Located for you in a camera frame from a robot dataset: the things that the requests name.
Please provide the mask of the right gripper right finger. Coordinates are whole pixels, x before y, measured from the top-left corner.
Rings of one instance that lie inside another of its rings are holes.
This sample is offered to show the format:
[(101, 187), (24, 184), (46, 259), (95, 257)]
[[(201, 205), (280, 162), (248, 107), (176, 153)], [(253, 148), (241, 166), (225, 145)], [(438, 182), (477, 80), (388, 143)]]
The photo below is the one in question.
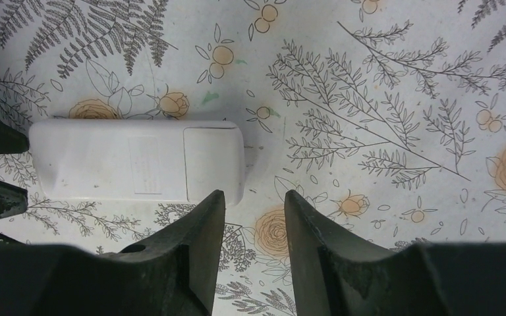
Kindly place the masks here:
[(506, 315), (506, 242), (415, 243), (394, 252), (285, 196), (299, 315)]

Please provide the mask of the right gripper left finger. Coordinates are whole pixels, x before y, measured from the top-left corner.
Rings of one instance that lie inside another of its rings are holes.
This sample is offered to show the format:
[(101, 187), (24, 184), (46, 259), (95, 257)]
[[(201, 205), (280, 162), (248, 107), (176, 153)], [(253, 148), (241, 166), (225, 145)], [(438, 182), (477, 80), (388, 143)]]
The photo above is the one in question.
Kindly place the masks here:
[(211, 315), (225, 196), (118, 253), (0, 242), (0, 315)]

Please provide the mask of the white remote battery cover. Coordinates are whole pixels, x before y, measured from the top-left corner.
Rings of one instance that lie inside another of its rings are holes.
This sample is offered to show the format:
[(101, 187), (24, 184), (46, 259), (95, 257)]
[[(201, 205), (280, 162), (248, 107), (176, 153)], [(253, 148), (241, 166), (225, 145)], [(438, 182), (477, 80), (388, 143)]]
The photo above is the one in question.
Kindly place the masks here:
[(184, 129), (187, 201), (198, 203), (221, 190), (225, 203), (238, 205), (244, 195), (244, 139), (233, 122), (207, 121)]

